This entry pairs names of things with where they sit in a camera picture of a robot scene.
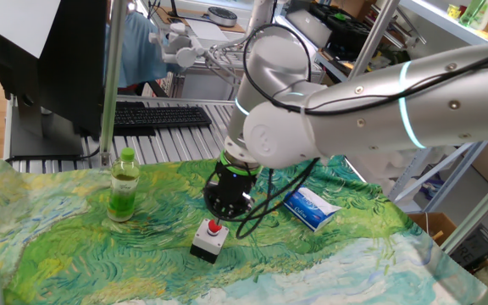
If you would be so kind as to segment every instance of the red button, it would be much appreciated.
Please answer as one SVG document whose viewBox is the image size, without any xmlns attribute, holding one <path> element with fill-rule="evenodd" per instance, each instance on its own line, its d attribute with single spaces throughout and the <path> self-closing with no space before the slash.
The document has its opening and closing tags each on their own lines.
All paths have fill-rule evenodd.
<svg viewBox="0 0 488 305">
<path fill-rule="evenodd" d="M 208 229 L 212 232 L 212 233 L 217 233 L 221 230 L 221 225 L 217 225 L 216 222 L 212 219 L 210 220 L 210 222 L 208 223 Z"/>
</svg>

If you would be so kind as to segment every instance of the monitor stand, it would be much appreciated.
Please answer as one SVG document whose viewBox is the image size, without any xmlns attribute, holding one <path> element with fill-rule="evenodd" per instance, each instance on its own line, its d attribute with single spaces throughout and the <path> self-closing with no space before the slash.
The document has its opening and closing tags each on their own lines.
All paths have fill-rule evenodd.
<svg viewBox="0 0 488 305">
<path fill-rule="evenodd" d="M 13 107 L 10 157 L 65 159 L 76 158 L 84 153 L 80 135 L 75 133 L 70 121 L 54 113 L 41 114 L 40 120 L 42 136 L 25 129 L 28 119 L 21 122 L 18 107 Z"/>
</svg>

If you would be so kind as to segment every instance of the plastic bottle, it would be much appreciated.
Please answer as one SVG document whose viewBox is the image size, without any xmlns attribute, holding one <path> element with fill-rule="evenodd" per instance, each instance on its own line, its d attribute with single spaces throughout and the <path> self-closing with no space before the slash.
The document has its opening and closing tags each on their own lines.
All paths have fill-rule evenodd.
<svg viewBox="0 0 488 305">
<path fill-rule="evenodd" d="M 464 12 L 461 19 L 458 20 L 458 23 L 464 26 L 469 26 L 486 1 L 487 0 L 472 0 L 468 8 L 466 8 L 466 12 Z"/>
<path fill-rule="evenodd" d="M 126 147 L 120 158 L 112 166 L 112 194 L 107 215 L 116 222 L 124 222 L 135 211 L 136 185 L 139 182 L 139 163 L 135 160 L 135 151 Z"/>
<path fill-rule="evenodd" d="M 475 15 L 474 20 L 470 22 L 470 26 L 478 31 L 485 29 L 488 23 L 488 0 L 481 7 L 480 11 Z"/>
</svg>

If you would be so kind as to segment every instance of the bottle cap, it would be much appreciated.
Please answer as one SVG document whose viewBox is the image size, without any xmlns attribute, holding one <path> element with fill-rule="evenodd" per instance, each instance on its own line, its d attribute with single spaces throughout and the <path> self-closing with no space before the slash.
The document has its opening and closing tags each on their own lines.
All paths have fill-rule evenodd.
<svg viewBox="0 0 488 305">
<path fill-rule="evenodd" d="M 336 13 L 335 18 L 338 20 L 346 21 L 346 16 L 344 16 L 344 14 L 342 13 Z"/>
<path fill-rule="evenodd" d="M 126 147 L 122 149 L 122 153 L 119 157 L 124 161 L 131 162 L 135 160 L 135 150 L 133 150 L 133 148 Z"/>
</svg>

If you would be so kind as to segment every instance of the white paper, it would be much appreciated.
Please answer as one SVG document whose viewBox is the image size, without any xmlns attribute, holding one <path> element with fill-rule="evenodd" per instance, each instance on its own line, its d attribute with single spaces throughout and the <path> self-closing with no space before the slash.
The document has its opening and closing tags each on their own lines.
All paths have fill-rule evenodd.
<svg viewBox="0 0 488 305">
<path fill-rule="evenodd" d="M 39 58 L 60 0 L 0 0 L 0 35 Z"/>
<path fill-rule="evenodd" d="M 229 39 L 219 29 L 219 27 L 212 22 L 199 21 L 193 19 L 186 19 L 187 24 L 195 32 L 197 37 L 202 39 L 213 40 L 217 42 L 228 42 Z"/>
</svg>

